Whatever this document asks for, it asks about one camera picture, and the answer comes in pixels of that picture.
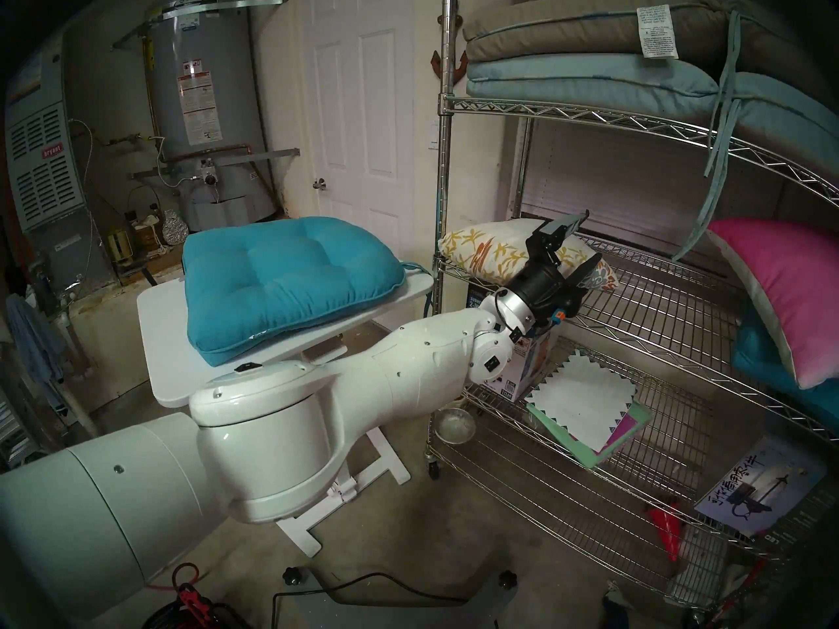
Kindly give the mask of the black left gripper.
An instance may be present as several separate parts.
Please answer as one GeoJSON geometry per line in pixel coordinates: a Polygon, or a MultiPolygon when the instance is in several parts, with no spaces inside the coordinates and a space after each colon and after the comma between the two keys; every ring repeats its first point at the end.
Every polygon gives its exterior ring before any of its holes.
{"type": "Polygon", "coordinates": [[[518,297],[526,304],[533,321],[552,321],[555,314],[562,319],[575,318],[585,298],[580,286],[597,269],[601,253],[594,253],[568,276],[558,271],[556,253],[565,239],[575,234],[589,217],[589,210],[564,214],[543,222],[526,241],[529,259],[518,273],[518,297]]]}

